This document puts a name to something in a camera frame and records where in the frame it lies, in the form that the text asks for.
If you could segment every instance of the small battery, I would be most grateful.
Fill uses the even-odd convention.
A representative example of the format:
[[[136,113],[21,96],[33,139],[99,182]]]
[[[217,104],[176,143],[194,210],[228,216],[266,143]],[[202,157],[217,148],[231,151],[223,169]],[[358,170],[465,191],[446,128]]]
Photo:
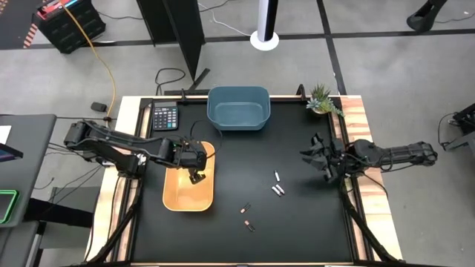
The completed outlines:
[[[240,212],[241,212],[241,213],[244,213],[244,212],[246,212],[246,211],[247,211],[248,209],[250,209],[250,208],[251,208],[251,204],[247,203],[247,204],[240,210]]]
[[[280,182],[281,178],[279,177],[279,173],[277,172],[277,170],[274,171],[274,175],[275,175],[275,179],[277,180],[277,182]]]
[[[250,231],[255,231],[254,226],[251,225],[251,223],[248,220],[244,221],[244,225],[250,230]]]
[[[272,186],[272,190],[280,197],[281,196],[281,192],[279,190],[277,190],[277,188],[275,186]]]
[[[285,192],[284,192],[284,190],[282,189],[281,186],[275,185],[275,187],[276,187],[282,194],[285,194]]]

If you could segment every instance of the blue plastic basin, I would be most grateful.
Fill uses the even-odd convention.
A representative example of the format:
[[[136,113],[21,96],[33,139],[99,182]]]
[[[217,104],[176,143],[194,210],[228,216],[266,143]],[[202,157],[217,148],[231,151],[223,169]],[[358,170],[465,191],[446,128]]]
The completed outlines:
[[[222,131],[257,131],[270,117],[270,97],[258,86],[221,86],[209,91],[208,118]]]

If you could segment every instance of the yellow cable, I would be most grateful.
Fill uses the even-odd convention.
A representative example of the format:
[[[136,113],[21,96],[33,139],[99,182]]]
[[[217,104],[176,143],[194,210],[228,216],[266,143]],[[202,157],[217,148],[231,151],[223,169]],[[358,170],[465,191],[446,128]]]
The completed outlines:
[[[110,116],[111,115],[111,111],[112,111],[112,108],[114,107],[114,102],[116,100],[116,81],[114,80],[114,77],[112,76],[112,72],[111,72],[111,69],[109,68],[109,66],[107,66],[107,64],[104,62],[104,60],[101,59],[101,57],[99,56],[99,54],[97,54],[96,52],[96,49],[94,48],[94,45],[92,44],[91,40],[89,39],[88,35],[86,34],[86,32],[82,29],[81,25],[79,24],[79,22],[76,20],[76,18],[74,18],[73,14],[69,11],[69,9],[66,8],[65,4],[63,4],[62,0],[59,0],[59,3],[62,5],[62,7],[65,9],[66,13],[71,17],[71,19],[73,20],[73,22],[76,24],[76,26],[79,28],[79,30],[81,31],[82,35],[84,36],[84,38],[86,38],[86,40],[88,40],[88,43],[89,43],[89,46],[91,47],[92,49],[92,52],[94,53],[94,55],[96,56],[96,58],[101,61],[101,63],[104,65],[105,69],[107,70],[107,73],[109,74],[109,77],[111,78],[111,81],[112,81],[112,102],[111,102],[111,105],[109,105],[109,109],[107,111],[107,116]]]

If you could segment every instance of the computer screen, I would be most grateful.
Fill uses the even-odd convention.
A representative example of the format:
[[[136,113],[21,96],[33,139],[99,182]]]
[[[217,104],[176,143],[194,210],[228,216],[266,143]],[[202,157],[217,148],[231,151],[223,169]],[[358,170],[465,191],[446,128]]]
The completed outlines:
[[[14,159],[21,159],[23,153],[14,148],[0,143],[0,162],[7,162]]]

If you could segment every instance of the white cable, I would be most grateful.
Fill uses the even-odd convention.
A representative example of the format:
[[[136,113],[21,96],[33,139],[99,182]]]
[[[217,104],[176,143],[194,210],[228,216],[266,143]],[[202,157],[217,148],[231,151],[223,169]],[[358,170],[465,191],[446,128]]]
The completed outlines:
[[[208,9],[207,7],[205,7],[204,5],[202,5],[201,3],[198,3],[198,4],[199,4],[201,7]],[[242,35],[244,35],[244,36],[251,36],[250,34],[243,33],[242,31],[240,31],[240,30],[238,30],[238,29],[236,29],[236,28],[233,28],[233,27],[227,25],[226,23],[219,22],[218,20],[216,20],[216,17],[214,16],[214,11],[213,11],[213,10],[208,10],[208,11],[211,11],[211,14],[213,15],[213,21],[214,21],[215,23],[221,24],[221,25],[223,25],[223,26],[225,26],[225,27],[227,27],[227,28],[229,28],[229,29],[231,29],[231,30],[235,30],[236,32],[238,32],[238,33],[240,33],[240,34],[242,34]]]

